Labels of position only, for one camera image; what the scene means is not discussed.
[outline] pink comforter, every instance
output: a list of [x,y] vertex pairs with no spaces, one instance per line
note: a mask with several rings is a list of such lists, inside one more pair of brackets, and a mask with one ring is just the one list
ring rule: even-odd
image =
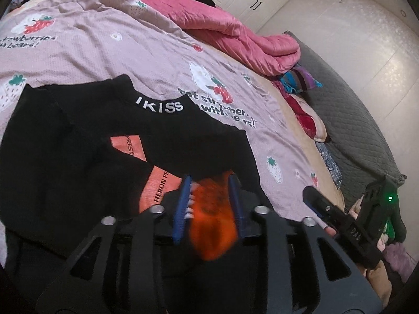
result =
[[256,73],[277,76],[300,59],[300,48],[289,35],[258,36],[222,9],[195,0],[141,1]]

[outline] orange graphic print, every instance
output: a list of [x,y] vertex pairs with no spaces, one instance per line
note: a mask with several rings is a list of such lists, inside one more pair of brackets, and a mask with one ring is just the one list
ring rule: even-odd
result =
[[165,193],[179,188],[182,179],[154,166],[140,196],[140,212],[160,204]]
[[115,149],[118,149],[126,154],[130,154],[131,156],[137,157],[143,161],[147,161],[145,159],[139,135],[111,137],[111,143]]

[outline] red cloth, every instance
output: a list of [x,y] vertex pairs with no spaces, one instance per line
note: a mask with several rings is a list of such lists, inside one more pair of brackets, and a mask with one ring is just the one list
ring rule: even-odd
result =
[[311,138],[314,139],[316,136],[316,125],[313,118],[303,111],[301,106],[298,104],[297,100],[295,100],[292,96],[290,96],[286,91],[284,86],[279,80],[272,80],[273,85],[277,88],[278,91],[281,92],[282,96],[284,97],[287,104],[292,108],[297,117],[298,122],[301,124],[302,128],[304,129],[305,133]]

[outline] green cloth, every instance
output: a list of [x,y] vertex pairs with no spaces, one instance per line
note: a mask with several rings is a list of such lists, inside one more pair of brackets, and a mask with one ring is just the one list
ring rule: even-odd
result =
[[387,219],[387,229],[384,232],[384,234],[388,235],[388,243],[391,243],[392,241],[394,241],[395,232],[394,232],[394,228],[393,228],[390,218]]

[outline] pink cloth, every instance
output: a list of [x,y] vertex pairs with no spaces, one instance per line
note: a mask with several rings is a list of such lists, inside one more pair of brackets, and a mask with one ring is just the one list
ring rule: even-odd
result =
[[407,253],[403,243],[395,242],[387,245],[383,256],[390,264],[391,269],[399,273],[401,281],[406,283],[415,269],[416,263]]
[[307,114],[298,104],[297,100],[295,100],[289,93],[285,91],[282,82],[279,80],[272,80],[272,84],[277,88],[279,92],[281,92],[281,95],[284,97],[287,104],[294,111],[295,116],[303,128],[305,134],[308,135],[311,139],[314,139],[317,133],[317,129],[313,117]]
[[256,73],[277,76],[300,59],[300,47],[291,36],[258,36],[222,9],[195,0],[141,1]]

